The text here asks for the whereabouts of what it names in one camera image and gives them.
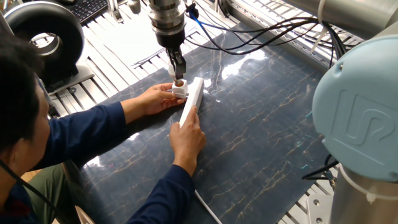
small brown object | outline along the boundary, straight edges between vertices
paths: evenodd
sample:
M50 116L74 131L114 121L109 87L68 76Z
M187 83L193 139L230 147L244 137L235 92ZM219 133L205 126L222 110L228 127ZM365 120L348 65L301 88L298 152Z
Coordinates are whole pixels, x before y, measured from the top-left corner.
M177 87L181 87L181 86L184 85L184 81L182 81L182 80L177 80L177 82L174 82L174 84L175 84L175 86L177 86Z

black hair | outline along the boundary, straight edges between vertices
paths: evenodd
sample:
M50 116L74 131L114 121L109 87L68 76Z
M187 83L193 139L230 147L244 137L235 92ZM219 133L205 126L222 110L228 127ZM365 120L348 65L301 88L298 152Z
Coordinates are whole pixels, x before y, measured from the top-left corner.
M34 135L39 113L36 77L42 67L34 45L0 33L0 152Z

work table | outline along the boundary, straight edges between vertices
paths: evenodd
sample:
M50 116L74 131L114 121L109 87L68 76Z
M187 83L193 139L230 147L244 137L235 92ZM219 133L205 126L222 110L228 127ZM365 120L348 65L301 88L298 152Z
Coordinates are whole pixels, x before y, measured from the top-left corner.
M230 33L216 41L240 44ZM301 176L319 168L327 155L311 114L321 72L281 47L244 56L197 48L185 59L188 82L205 80L198 115L207 145L193 176L199 194L223 223L277 223L313 184ZM163 68L102 104L164 82L170 78ZM168 134L182 108L130 125L126 140L81 169L96 223L125 223L145 202L174 159ZM185 223L215 222L194 199Z

person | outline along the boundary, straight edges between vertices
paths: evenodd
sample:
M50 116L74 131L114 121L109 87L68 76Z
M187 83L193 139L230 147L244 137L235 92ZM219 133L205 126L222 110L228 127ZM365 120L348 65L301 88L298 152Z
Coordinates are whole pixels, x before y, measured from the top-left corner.
M60 163L93 152L126 125L142 116L180 105L171 83L150 87L143 94L109 106L48 120L49 105L36 75L42 62L35 48L16 37L0 34L0 160L18 177L43 169L29 182L64 215L78 223ZM127 223L181 223L194 195L193 172L206 143L193 107L184 125L170 129L175 159L146 203ZM55 212L0 167L0 223L52 223Z

khaki pants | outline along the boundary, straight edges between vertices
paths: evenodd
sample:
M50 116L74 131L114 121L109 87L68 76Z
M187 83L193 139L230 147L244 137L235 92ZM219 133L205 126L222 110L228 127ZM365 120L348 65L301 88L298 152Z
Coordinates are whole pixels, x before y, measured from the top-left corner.
M60 164L42 169L29 183L63 213L63 216L68 219L68 223L80 223L66 175ZM39 222L51 224L56 218L55 212L35 193L28 189L26 191Z

